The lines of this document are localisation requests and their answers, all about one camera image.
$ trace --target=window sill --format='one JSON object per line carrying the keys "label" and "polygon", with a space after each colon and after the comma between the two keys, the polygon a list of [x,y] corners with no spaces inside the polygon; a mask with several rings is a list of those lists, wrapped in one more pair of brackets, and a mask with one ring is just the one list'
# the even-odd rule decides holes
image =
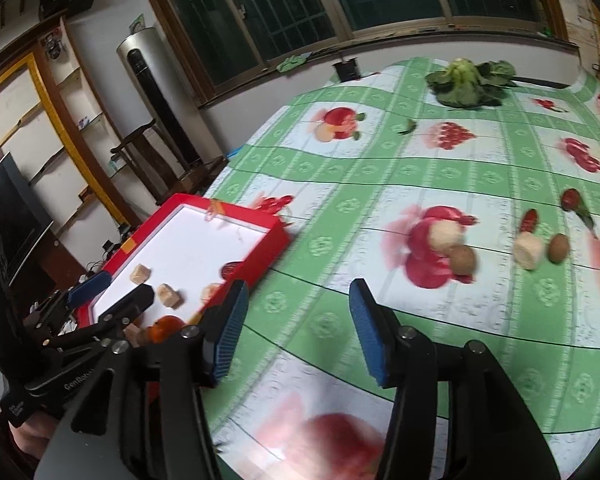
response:
{"label": "window sill", "polygon": [[481,30],[479,28],[470,29],[468,27],[464,28],[455,28],[452,30],[446,30],[441,28],[421,28],[417,32],[413,31],[405,31],[405,32],[389,32],[386,34],[378,35],[378,36],[365,36],[364,38],[355,38],[350,41],[345,41],[343,43],[334,44],[332,46],[328,46],[326,48],[322,48],[320,50],[313,51],[311,56],[308,57],[306,63],[298,69],[292,70],[288,73],[279,73],[275,66],[271,66],[266,70],[263,70],[258,75],[250,78],[247,81],[242,82],[241,84],[226,90],[222,93],[219,93],[217,96],[209,99],[208,101],[202,103],[199,108],[207,108],[213,106],[219,102],[224,101],[244,90],[252,88],[260,83],[265,82],[266,80],[273,79],[277,76],[288,76],[293,75],[296,72],[300,72],[305,66],[311,65],[311,63],[315,61],[324,61],[328,58],[337,58],[340,55],[344,54],[355,54],[357,51],[361,50],[361,47],[366,47],[374,44],[391,44],[391,43],[417,43],[423,41],[429,41],[432,39],[435,40],[445,40],[445,39],[453,39],[459,40],[463,37],[471,37],[475,38],[477,36],[483,36],[485,39],[503,39],[503,38],[511,38],[512,40],[520,40],[525,41],[529,44],[540,44],[541,46],[553,47],[556,50],[563,50],[566,52],[577,53],[578,46],[574,43],[570,43],[568,41],[558,40],[556,38],[549,38],[547,36],[541,35],[537,32],[525,31],[525,30]]}

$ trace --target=silver standing air conditioner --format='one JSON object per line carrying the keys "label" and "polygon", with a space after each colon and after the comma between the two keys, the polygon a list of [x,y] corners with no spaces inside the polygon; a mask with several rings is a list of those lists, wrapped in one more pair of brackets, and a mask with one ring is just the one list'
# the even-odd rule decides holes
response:
{"label": "silver standing air conditioner", "polygon": [[144,104],[190,166],[222,155],[153,27],[126,38],[118,55]]}

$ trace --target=television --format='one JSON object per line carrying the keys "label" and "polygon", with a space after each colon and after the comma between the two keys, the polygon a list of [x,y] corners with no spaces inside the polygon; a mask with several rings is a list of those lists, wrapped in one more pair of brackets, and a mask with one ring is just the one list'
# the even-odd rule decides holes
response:
{"label": "television", "polygon": [[7,153],[0,160],[0,234],[10,284],[52,223]]}

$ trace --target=screw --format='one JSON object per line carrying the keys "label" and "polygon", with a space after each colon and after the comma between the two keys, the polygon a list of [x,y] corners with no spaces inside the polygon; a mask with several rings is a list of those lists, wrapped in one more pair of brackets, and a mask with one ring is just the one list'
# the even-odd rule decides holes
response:
{"label": "screw", "polygon": [[471,352],[473,352],[474,354],[482,354],[487,349],[487,347],[483,343],[475,339],[469,341],[468,346],[469,350],[471,350]]}
{"label": "screw", "polygon": [[115,343],[113,343],[113,346],[111,347],[114,354],[122,354],[123,352],[126,352],[126,350],[128,348],[129,348],[129,341],[127,341],[126,339],[123,341],[116,341]]}
{"label": "screw", "polygon": [[189,339],[191,337],[197,336],[199,332],[200,332],[200,329],[197,326],[187,325],[180,331],[180,334],[182,335],[182,337],[184,339]]}
{"label": "screw", "polygon": [[400,339],[414,339],[418,335],[418,331],[413,326],[401,326],[398,334]]}

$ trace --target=brown ball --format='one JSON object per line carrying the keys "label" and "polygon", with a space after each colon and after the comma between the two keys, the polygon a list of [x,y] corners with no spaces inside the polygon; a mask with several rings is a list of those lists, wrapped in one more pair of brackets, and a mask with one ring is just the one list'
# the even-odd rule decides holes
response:
{"label": "brown ball", "polygon": [[569,239],[562,233],[551,238],[546,248],[546,257],[552,264],[561,264],[569,254]]}
{"label": "brown ball", "polygon": [[469,276],[475,272],[475,251],[468,245],[456,245],[449,253],[451,272],[457,276]]}

